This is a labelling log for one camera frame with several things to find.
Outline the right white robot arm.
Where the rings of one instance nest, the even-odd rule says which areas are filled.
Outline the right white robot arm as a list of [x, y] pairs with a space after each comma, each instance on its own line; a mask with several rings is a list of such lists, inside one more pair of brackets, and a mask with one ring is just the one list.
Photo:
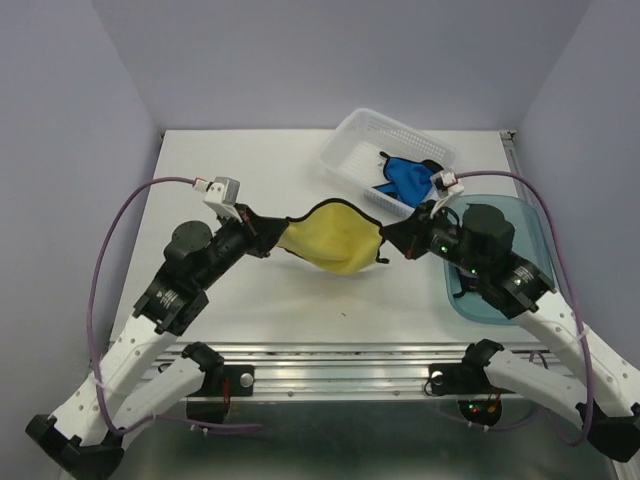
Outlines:
[[497, 208], [473, 204], [460, 217], [420, 205], [382, 227], [406, 258], [434, 254], [476, 279], [480, 297], [536, 337], [570, 371], [565, 377], [483, 339], [457, 363], [434, 364], [425, 384], [435, 396], [502, 390], [562, 416], [617, 462], [639, 451], [639, 371], [579, 321], [553, 281], [512, 249], [514, 226]]

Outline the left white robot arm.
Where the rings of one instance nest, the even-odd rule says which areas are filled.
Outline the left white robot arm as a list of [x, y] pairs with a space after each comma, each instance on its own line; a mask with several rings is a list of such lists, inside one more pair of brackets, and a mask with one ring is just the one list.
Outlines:
[[217, 231], [196, 220], [179, 225], [119, 338], [66, 402], [33, 417], [27, 435], [72, 478], [109, 478], [147, 423], [187, 395], [224, 385], [224, 359], [203, 342], [187, 345], [146, 385], [139, 381], [207, 306], [207, 290], [244, 255], [267, 257], [287, 226], [246, 205]]

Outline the blue towel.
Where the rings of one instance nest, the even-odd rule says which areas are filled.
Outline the blue towel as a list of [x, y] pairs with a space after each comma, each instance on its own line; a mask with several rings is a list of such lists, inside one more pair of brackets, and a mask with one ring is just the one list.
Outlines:
[[374, 189], [412, 208], [425, 200], [433, 188], [431, 177], [443, 170], [430, 159], [412, 161], [384, 151], [379, 155], [384, 159], [382, 173], [386, 182]]

